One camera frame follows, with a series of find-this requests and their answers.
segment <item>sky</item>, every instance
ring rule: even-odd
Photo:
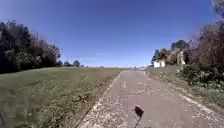
[[[88,66],[150,65],[156,49],[190,40],[215,23],[211,0],[1,0],[0,21],[16,20]]]

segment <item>grass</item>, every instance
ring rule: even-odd
[[[171,86],[174,90],[177,90],[178,92],[205,104],[207,107],[224,114],[224,93],[219,90],[206,89],[200,86],[189,86],[186,81],[181,80],[175,75],[181,68],[181,66],[167,66],[161,68],[149,67],[146,71],[150,72],[150,75],[154,78]]]
[[[70,127],[121,70],[47,68],[0,75],[0,127]]]

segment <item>asphalt road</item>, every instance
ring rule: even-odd
[[[142,110],[141,119],[134,111]],[[123,71],[79,128],[224,128],[224,117],[149,78]]]

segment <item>bush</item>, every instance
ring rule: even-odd
[[[179,76],[186,80],[190,86],[224,91],[224,70],[222,67],[200,64],[185,66],[179,72]]]

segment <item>white house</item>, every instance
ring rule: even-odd
[[[155,60],[154,63],[153,63],[153,66],[155,68],[157,68],[157,67],[165,67],[166,64],[165,64],[164,60]]]

